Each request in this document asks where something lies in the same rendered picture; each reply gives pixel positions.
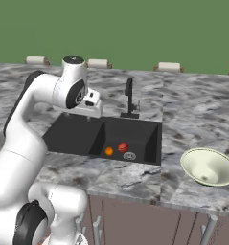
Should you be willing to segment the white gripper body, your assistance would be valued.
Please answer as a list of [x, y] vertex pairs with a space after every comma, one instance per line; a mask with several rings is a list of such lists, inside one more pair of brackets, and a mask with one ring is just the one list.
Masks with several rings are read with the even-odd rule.
[[100, 118], [103, 114], [103, 105], [101, 100], [97, 100], [96, 102], [83, 100], [78, 106], [73, 109], [67, 109], [66, 112], [69, 114]]

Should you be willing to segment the black double sink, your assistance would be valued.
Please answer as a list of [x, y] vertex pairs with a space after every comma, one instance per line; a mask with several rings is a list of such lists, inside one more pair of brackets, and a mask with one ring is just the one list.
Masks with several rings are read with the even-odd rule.
[[[62, 113], [43, 135], [51, 152], [91, 156], [110, 160], [161, 165], [162, 123], [125, 118], [85, 116]], [[128, 144], [122, 153], [118, 144]], [[107, 156], [104, 151], [113, 148]]]

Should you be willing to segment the cream bowl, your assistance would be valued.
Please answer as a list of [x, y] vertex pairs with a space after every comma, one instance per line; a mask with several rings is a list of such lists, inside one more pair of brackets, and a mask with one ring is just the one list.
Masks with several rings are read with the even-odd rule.
[[184, 172], [200, 185], [229, 185], [229, 157], [219, 151], [192, 148], [182, 154], [180, 164]]

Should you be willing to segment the black tap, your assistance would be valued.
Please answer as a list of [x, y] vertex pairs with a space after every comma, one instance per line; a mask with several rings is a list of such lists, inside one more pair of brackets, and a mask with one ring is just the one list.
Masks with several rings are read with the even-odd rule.
[[128, 78], [126, 82], [125, 95], [127, 96], [127, 111], [122, 112], [121, 118], [130, 118], [130, 119], [138, 119], [139, 115], [134, 113], [134, 110], [137, 109], [137, 106], [132, 102], [132, 83], [133, 78]]

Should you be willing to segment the white stool seat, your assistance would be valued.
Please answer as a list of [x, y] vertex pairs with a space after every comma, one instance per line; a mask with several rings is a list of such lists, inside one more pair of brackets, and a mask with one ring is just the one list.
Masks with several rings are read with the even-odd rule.
[[89, 68], [111, 69], [112, 64], [107, 59], [88, 59], [86, 65]]
[[154, 68], [154, 71], [158, 72], [175, 72], [183, 73], [183, 67], [176, 62], [159, 62]]
[[49, 65], [50, 61], [45, 56], [27, 56], [25, 63], [32, 65]]

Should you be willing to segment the brown cupboard door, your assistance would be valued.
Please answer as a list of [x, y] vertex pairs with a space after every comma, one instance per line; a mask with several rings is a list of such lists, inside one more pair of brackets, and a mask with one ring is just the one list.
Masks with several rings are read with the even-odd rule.
[[177, 210], [105, 199], [105, 245], [173, 245], [178, 219]]
[[207, 245], [229, 245], [229, 217], [219, 216], [211, 221], [206, 213], [179, 214], [172, 245], [201, 245], [206, 237], [209, 237]]
[[105, 245], [102, 197], [88, 195], [82, 226], [85, 228], [84, 235], [89, 245]]

